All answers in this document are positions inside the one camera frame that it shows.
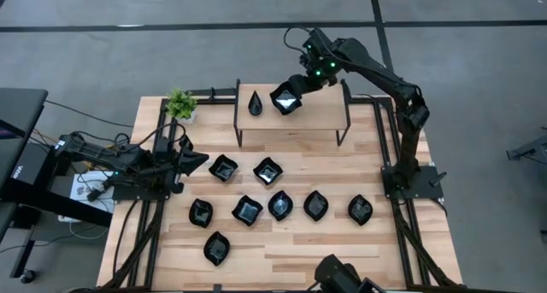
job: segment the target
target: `black cable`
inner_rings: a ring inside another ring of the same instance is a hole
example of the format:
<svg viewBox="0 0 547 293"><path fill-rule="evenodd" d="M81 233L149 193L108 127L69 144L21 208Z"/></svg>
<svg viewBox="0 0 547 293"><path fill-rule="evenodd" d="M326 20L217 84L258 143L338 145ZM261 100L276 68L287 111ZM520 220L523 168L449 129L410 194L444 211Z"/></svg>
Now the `black cable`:
<svg viewBox="0 0 547 293"><path fill-rule="evenodd" d="M291 46L287 43L287 33L289 33L289 31L293 28L296 28L296 27L290 27L288 28L286 31L285 31L285 34L283 35L283 43L285 44L286 47L288 47L289 49L291 50L297 50L299 52L301 52L303 55L306 55L306 53L304 53L303 50L299 49L298 47L295 47L295 46Z"/></svg>
<svg viewBox="0 0 547 293"><path fill-rule="evenodd" d="M122 139L121 141L118 141L118 137L120 137L120 136L123 136L123 137L125 137L126 139L125 139L125 140ZM118 148L118 147L120 146L120 144L123 144L123 143L124 143L124 141L125 141L126 143L129 144L129 142L130 142L131 140L129 139L129 136L128 136L127 134L125 134L125 133L118 133L118 135L116 135L116 137L114 138L114 145L116 146L116 148Z"/></svg>
<svg viewBox="0 0 547 293"><path fill-rule="evenodd" d="M48 143L48 141L47 141L47 140L45 140L44 136L42 136L42 133L40 133L40 132L37 132L37 134L38 134L38 136L40 136L40 138L42 138L42 140L44 140L44 143L45 143L45 144L47 144L47 143Z"/></svg>
<svg viewBox="0 0 547 293"><path fill-rule="evenodd" d="M174 140L174 142L179 142L180 140L182 140L184 138L184 136L186 135L186 128L181 125L179 122L172 122L172 123L169 123L169 124L166 124L164 126L160 126L158 128L156 128L154 131L152 131L150 134L148 134L148 136L146 136L143 140L141 140L138 144L132 146L131 148L129 149L126 149L126 150L122 150L121 153L127 153L133 149L136 149L138 147L140 147L141 145L143 145L144 143L146 143L146 141L151 138L152 136L154 136L154 134L158 133L159 131L163 130L164 128L168 127L168 126L180 126L182 127L182 130L184 131L182 133L182 135L180 135L180 138L177 139L177 140Z"/></svg>
<svg viewBox="0 0 547 293"><path fill-rule="evenodd" d="M85 184L85 186L87 187L87 189L88 189L88 190L91 190L91 187L89 187L89 185L87 184L87 182L91 182L91 181L93 181L93 180L85 181L84 178L82 178L82 174L83 174L83 173L79 173L78 170L76 170L76 167L74 166L74 164L73 164L72 162L70 163L70 167L72 167L72 170L74 170L74 173L78 174L78 178L76 178L76 181Z"/></svg>
<svg viewBox="0 0 547 293"><path fill-rule="evenodd" d="M93 134L90 134L90 133L84 132L84 131L74 131L74 132L72 132L71 134L79 134L79 135L84 134L84 135L86 135L86 136L89 136L89 137L91 137L91 138L95 138L95 139L97 139L97 140L108 141L108 142L110 142L110 143L112 143L112 144L116 144L116 141L115 141L115 140L112 140L112 139L110 139L110 138L101 138L101 137L99 137L99 136L96 136L96 135L93 135Z"/></svg>
<svg viewBox="0 0 547 293"><path fill-rule="evenodd" d="M47 147L48 149L51 149L51 146L48 145L48 144L44 144L42 143L41 141L37 140L36 138L32 138L32 137L29 137L28 139L31 139L31 140L34 140L38 146L40 147L41 150L43 150L46 154L50 153L48 150L44 149L43 146Z"/></svg>
<svg viewBox="0 0 547 293"><path fill-rule="evenodd" d="M81 233L81 232L84 232L84 231L89 231L89 230L95 228L96 226L97 226L97 225L94 225L94 226L92 226L92 227L89 227L89 228L86 228L86 229L77 231L77 232L75 232L75 233L78 234L78 233ZM36 244L35 244L34 247L44 247L44 246L50 245L50 244L52 244L52 243L54 243L54 242L56 242L56 241L58 241L58 240L60 240L60 239L69 238L69 237L73 237L73 236L74 236L74 234L71 234L71 235L69 235L69 236L56 237L56 238L52 239L51 241L49 241L49 242L47 242L47 243L40 244L40 245L36 245ZM0 250L0 254L6 252L6 251L8 251L8 250L11 250L11 249L21 248L21 247L25 247L25 246L26 246L26 244L25 244L25 245L18 245L18 246L8 247L8 248L6 248L6 249Z"/></svg>
<svg viewBox="0 0 547 293"><path fill-rule="evenodd" d="M129 219L129 214L135 208L137 200L133 202L129 210L127 211L126 218L123 220L123 225L121 225L120 237L118 237L118 244L116 245L116 251L114 252L114 265L112 266L112 278L116 275L116 265L118 264L118 253L120 252L121 238L123 237L123 231L126 230L127 220Z"/></svg>
<svg viewBox="0 0 547 293"><path fill-rule="evenodd" d="M92 119L95 119L95 120L99 120L101 122L104 122L104 123L108 123L108 124L111 124L113 126L124 126L124 127L130 127L130 128L133 128L133 126L129 126L129 125L125 125L125 124L121 124L121 123L116 123L116 122L112 122L112 121L108 121L108 120L105 120L105 119L101 119L101 118L97 118L93 115L90 115L90 114L86 114L86 113L83 113L83 112L80 112L79 110L77 109L74 109L74 108L70 108L69 106L66 106L66 105L62 105L62 104L59 104L59 103L55 103L55 102L52 102L52 101L48 101L48 100L45 100L47 103L49 104L53 104L53 105L57 105L57 106L60 106L62 108L66 108L68 110L72 110L74 111L75 113L78 113L78 114L82 114L86 117L89 117L89 118L92 118Z"/></svg>

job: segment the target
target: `butcher block tabletop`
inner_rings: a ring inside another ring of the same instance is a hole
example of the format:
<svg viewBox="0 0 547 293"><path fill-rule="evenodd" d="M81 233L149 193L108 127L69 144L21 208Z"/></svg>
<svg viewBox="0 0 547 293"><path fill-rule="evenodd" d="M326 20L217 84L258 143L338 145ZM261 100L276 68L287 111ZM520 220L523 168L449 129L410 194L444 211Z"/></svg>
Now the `butcher block tabletop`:
<svg viewBox="0 0 547 293"><path fill-rule="evenodd" d="M161 97L141 98L132 142L139 142L156 129L161 105ZM278 129L245 133L245 145L239 148L233 111L233 105L199 105L194 123L185 125L194 150L207 153L210 158L190 177L181 178L185 183L182 194L166 201L152 290L212 290L213 284L222 284L223 290L306 290L314 283L318 263L330 254L353 264L361 278L368 277L384 289L404 288L391 203L384 197L380 175L383 161L373 106L350 105L351 129L340 147L330 132ZM389 134L383 109L382 114ZM395 160L391 135L387 137L391 159ZM152 149L153 139L143 148ZM226 183L208 170L221 154L238 163L237 171ZM269 186L252 171L266 157L284 171ZM421 163L432 161L423 133L417 158ZM278 222L268 212L268 201L279 190L289 195L294 209ZM326 215L317 222L303 210L306 196L314 190L329 203ZM373 205L372 218L364 226L348 215L348 204L358 194ZM232 216L243 195L264 207L251 227ZM197 198L214 207L207 229L189 221L190 206ZM444 211L427 199L414 202L424 246L447 276L461 283ZM97 285L112 278L116 244L131 204L119 202L115 207ZM133 248L140 209L141 202L129 215L116 268L121 267ZM152 204L149 220L154 210ZM231 244L228 257L218 267L203 255L203 246L215 231ZM418 284L419 268L410 245L409 253ZM137 285L144 282L147 258L148 248L141 255Z"/></svg>

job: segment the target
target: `black bowl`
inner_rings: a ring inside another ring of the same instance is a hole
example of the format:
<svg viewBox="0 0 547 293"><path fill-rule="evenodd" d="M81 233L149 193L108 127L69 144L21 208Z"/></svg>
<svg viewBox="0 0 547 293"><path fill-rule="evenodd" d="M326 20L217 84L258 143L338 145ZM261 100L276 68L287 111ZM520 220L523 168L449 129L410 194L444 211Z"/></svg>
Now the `black bowl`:
<svg viewBox="0 0 547 293"><path fill-rule="evenodd" d="M207 240L203 247L203 254L207 260L213 262L215 266L219 266L230 252L230 242L220 232L216 231Z"/></svg>
<svg viewBox="0 0 547 293"><path fill-rule="evenodd" d="M225 155L220 155L216 158L213 166L209 168L209 172L222 182L226 182L232 177L237 168L238 163L230 160Z"/></svg>
<svg viewBox="0 0 547 293"><path fill-rule="evenodd" d="M213 205L211 203L196 199L190 207L188 215L190 222L196 226L207 228L213 219Z"/></svg>
<svg viewBox="0 0 547 293"><path fill-rule="evenodd" d="M357 195L351 199L348 214L359 226L363 226L373 215L373 205L363 196Z"/></svg>
<svg viewBox="0 0 547 293"><path fill-rule="evenodd" d="M304 201L304 211L309 217L312 218L312 220L320 220L323 216L325 216L327 210L328 201L317 190L314 190L311 194L309 194Z"/></svg>
<svg viewBox="0 0 547 293"><path fill-rule="evenodd" d="M267 157L253 169L253 172L265 185L270 185L283 173L283 169Z"/></svg>
<svg viewBox="0 0 547 293"><path fill-rule="evenodd" d="M295 109L302 106L302 102L298 94L292 88L289 82L285 82L277 87L276 90L270 93L272 103L282 115L290 114Z"/></svg>
<svg viewBox="0 0 547 293"><path fill-rule="evenodd" d="M232 211L233 217L243 221L247 226L251 226L258 218L258 214L262 211L262 205L247 195L239 199L238 205Z"/></svg>
<svg viewBox="0 0 547 293"><path fill-rule="evenodd" d="M292 211L292 199L280 190L268 202L268 210L277 221L283 220Z"/></svg>

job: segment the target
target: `black metal frame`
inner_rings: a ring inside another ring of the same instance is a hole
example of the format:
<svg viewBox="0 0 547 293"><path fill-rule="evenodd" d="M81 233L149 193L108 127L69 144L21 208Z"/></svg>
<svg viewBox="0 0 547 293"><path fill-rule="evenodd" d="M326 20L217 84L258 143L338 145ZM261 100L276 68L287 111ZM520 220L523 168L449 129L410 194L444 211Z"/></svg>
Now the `black metal frame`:
<svg viewBox="0 0 547 293"><path fill-rule="evenodd" d="M347 89L347 92L349 92L348 86L345 84L345 81L341 80L341 83L343 83L343 86L345 87L345 89ZM236 88L219 89L219 90L211 88L210 91L193 91L193 95L197 96L197 97L208 97L207 99L202 99L202 98L198 99L198 103L202 104L202 105L231 104L231 105L234 105L234 107L237 107L238 106L237 105L238 104L238 102L237 102L237 100L238 100L238 86L239 86L239 80L237 81ZM219 91L221 92L222 96L224 96L224 97L225 96L233 96L233 98L221 98L221 99L216 98L216 96L219 95ZM387 144L387 139L386 139L386 136L385 136L385 130L384 130L384 124L383 124L383 118L382 118L382 113L381 113L380 106L385 108L385 110L386 110L387 117L388 117L388 120L389 120L389 123L390 123L390 132L391 132L391 135L393 137L393 142L394 142L396 154L398 154L398 152L400 150L400 141L399 141L399 136L398 136L398 131L397 131L397 124L396 124L396 120L395 120L395 112L394 112L393 105L391 103L391 98L390 97L375 97L375 98L353 97L350 94L348 94L347 96L348 96L348 100L347 100L348 101L347 102L348 112L349 112L349 105L355 105L355 104L372 104L373 105L374 117L376 119L376 127L377 127L377 130L378 130L379 144L380 144L380 148L381 148L381 151L382 151L384 166L390 166L391 165L390 153L389 153L389 147L388 147L388 144ZM165 120L165 105L167 104L167 102L168 102L167 99L162 100L162 110L160 111L160 117L158 119L158 127L161 126L163 121ZM235 114L234 114L234 128L235 128L236 134L237 134L238 129L237 129L237 124L235 123L236 120L237 120L237 110L235 111ZM169 127L169 137L171 139L174 139L175 130L176 130L176 126L170 126ZM400 206L399 206L400 203L395 198L391 198L390 200L391 200L391 208L393 210L393 215L394 215L393 216L394 221L396 221L396 218L395 218L396 216L395 215L401 213L401 209L400 209ZM406 205L406 208L407 208L407 213L409 215L410 230L415 235L415 238L417 239L417 241L419 241L419 243L421 243L420 228L418 226L418 220L417 220L417 217L416 217L414 203L413 203L412 199L406 199L405 203L406 203L405 205ZM139 220L139 224L138 224L138 235L139 235L140 232L144 231L144 228L145 228L145 225L146 225L146 219L144 219L144 220L142 219L143 215L147 215L147 214L144 214L143 211L141 211L141 219ZM408 251L406 240L405 240L406 237L404 236L404 233L398 227L396 227L396 233L397 233L397 243L398 243L398 246L399 246L399 252L400 252L400 255L401 255L401 262L402 262L402 265L403 265L403 274L404 274L405 284L406 284L407 288L409 288L409 287L411 287L412 285L415 285L415 284L414 284L411 265L410 265L409 251ZM146 274L144 276L145 277L145 284L144 284L145 287L151 287L152 278L153 278L153 275L154 275L154 266L156 264L158 240L159 240L159 232L157 234L155 234L152 237L152 239L150 240L150 252L149 252L149 257L148 257L148 265L147 265L147 268L146 268ZM419 265L420 265L421 284L429 285L430 280L429 280L429 274L428 274L427 268L423 264L423 262L421 262L420 258L418 258L418 262L419 262ZM133 266L133 270L136 271L137 268L138 268L138 262L137 262L137 264L135 264L135 266ZM130 275L130 279L132 279L133 281L130 282L128 284L128 286L135 285L134 278L131 278L131 275ZM211 292L211 291L192 291L192 292ZM262 292L262 291L245 291L245 293L251 293L251 292Z"/></svg>
<svg viewBox="0 0 547 293"><path fill-rule="evenodd" d="M238 103L239 103L239 85L241 81L238 79L236 84L236 98L234 100L235 104L233 107L233 129L236 132L236 139L238 140L238 147L241 148L243 142L243 131L238 129Z"/></svg>
<svg viewBox="0 0 547 293"><path fill-rule="evenodd" d="M342 142L344 141L345 136L348 134L348 131L351 127L351 118L350 118L350 99L351 99L351 92L350 88L348 87L348 84L346 84L345 79L340 80L340 84L342 84L342 94L344 95L344 110L345 110L345 122L347 127L345 127L344 134L342 137L340 137L340 133L338 130L336 130L336 144L339 146L342 145Z"/></svg>
<svg viewBox="0 0 547 293"><path fill-rule="evenodd" d="M243 146L243 130L238 129L238 103L239 103L239 85L241 84L241 81L238 79L237 85L235 88L235 106L233 110L233 128L236 132L236 139L238 140L238 147L241 148ZM351 99L351 92L350 88L346 84L345 80L342 79L340 81L340 84L342 85L342 94L344 95L344 111L345 111L345 119L346 119L346 127L344 129L344 133L342 134L342 137L340 137L340 130L336 130L336 144L339 146L342 145L342 142L345 139L345 136L347 135L348 131L351 127L351 118L350 118L350 99Z"/></svg>

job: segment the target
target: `concrete floor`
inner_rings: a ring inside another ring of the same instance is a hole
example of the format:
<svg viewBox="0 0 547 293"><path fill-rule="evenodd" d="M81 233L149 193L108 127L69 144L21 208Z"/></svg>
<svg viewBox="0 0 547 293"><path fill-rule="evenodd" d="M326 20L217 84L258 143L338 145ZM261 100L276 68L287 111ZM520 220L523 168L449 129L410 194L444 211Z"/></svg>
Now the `concrete floor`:
<svg viewBox="0 0 547 293"><path fill-rule="evenodd" d="M384 21L547 19L547 0L379 1ZM371 20L370 0L6 0L0 9L0 26ZM44 88L52 101L132 124L141 96L164 95L174 85L276 83L301 72L283 32L0 33L0 86ZM358 38L381 58L374 28L326 33ZM505 155L547 126L547 27L388 28L386 34L396 72L421 86L432 112L426 134L436 165L448 172L443 188L465 283L547 291L547 245L539 235L547 228L547 167ZM294 32L289 42L304 39ZM345 78L354 92L379 93L358 76ZM50 105L38 129L51 136L126 131ZM10 231L0 249L23 236ZM0 290L93 286L102 251L69 243L36 249L28 266L43 274L27 285L7 279L16 253L2 254Z"/></svg>

